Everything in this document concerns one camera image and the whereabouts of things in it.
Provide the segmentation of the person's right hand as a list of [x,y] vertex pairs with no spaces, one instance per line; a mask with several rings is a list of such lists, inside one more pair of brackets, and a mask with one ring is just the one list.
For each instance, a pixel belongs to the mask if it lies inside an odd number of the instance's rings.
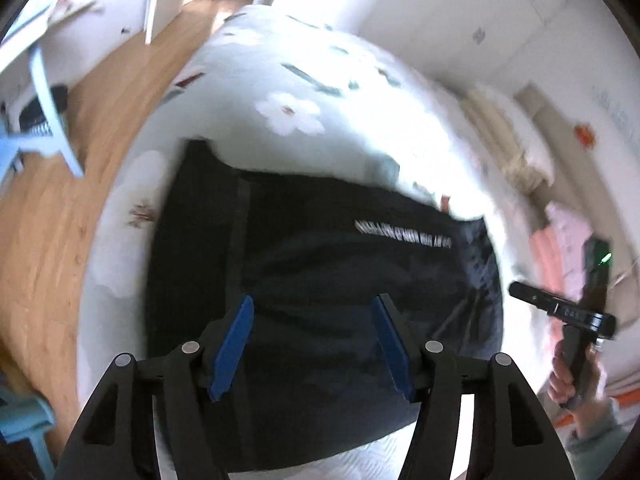
[[552,401],[576,413],[583,406],[595,406],[604,399],[605,371],[600,360],[600,352],[594,344],[590,344],[585,352],[584,372],[588,382],[578,391],[578,380],[570,371],[563,356],[564,341],[555,345],[552,359],[552,371],[549,376],[548,393]]

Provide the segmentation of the grey right sleeve forearm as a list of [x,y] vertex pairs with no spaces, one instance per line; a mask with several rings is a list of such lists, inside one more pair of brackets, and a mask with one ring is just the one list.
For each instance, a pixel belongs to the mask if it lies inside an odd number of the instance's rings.
[[599,479],[620,452],[629,432],[618,420],[620,407],[613,398],[602,399],[591,408],[584,404],[582,408],[582,415],[593,415],[594,419],[585,428],[576,427],[566,440],[565,449],[576,479]]

